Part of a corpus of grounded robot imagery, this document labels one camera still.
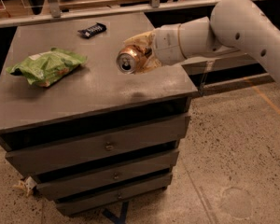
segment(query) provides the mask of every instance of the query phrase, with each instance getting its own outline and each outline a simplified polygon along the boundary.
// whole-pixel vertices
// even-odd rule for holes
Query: circular mark on floor
[[[221,200],[221,209],[235,218],[245,219],[252,215],[249,192],[238,188],[226,189]]]

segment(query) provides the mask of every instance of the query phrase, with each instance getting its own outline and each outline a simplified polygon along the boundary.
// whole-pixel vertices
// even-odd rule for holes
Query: drawer cabinet
[[[0,146],[6,159],[68,216],[168,186],[197,93],[181,66],[120,74],[115,60],[122,41],[134,35],[134,26],[137,33],[152,26],[137,22],[146,20],[144,14],[104,19],[114,32],[96,36],[95,46],[88,40],[81,46],[73,31],[87,27],[85,21],[18,27],[0,76]],[[124,33],[115,32],[122,27]],[[35,30],[52,39],[35,44]],[[52,44],[88,55],[88,63],[48,89],[6,74],[7,66]]]

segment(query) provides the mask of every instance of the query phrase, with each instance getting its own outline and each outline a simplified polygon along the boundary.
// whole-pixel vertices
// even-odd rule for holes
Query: orange line on floor
[[[246,82],[248,82],[248,83],[250,84],[250,86],[253,88],[253,90],[254,90],[255,92],[257,92],[257,93],[260,95],[260,97],[261,97],[263,100],[265,100],[266,103],[268,103],[269,106],[280,116],[280,108],[279,108],[277,105],[275,105],[275,104],[269,99],[269,97],[266,96],[258,87],[256,87],[256,86],[253,84],[253,82],[252,82],[251,80],[249,80],[247,77],[244,77],[244,80],[245,80]]]

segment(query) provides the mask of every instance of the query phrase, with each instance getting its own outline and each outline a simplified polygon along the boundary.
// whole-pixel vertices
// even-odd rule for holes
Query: green chip bag
[[[86,59],[72,51],[52,48],[8,67],[7,72],[14,76],[25,76],[30,85],[48,87],[86,62]]]

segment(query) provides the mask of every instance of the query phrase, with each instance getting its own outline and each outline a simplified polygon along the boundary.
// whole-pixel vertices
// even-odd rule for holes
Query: snack bag
[[[25,76],[30,85],[48,87],[86,62],[86,59],[72,51],[52,48],[8,67],[7,72],[14,76]]]

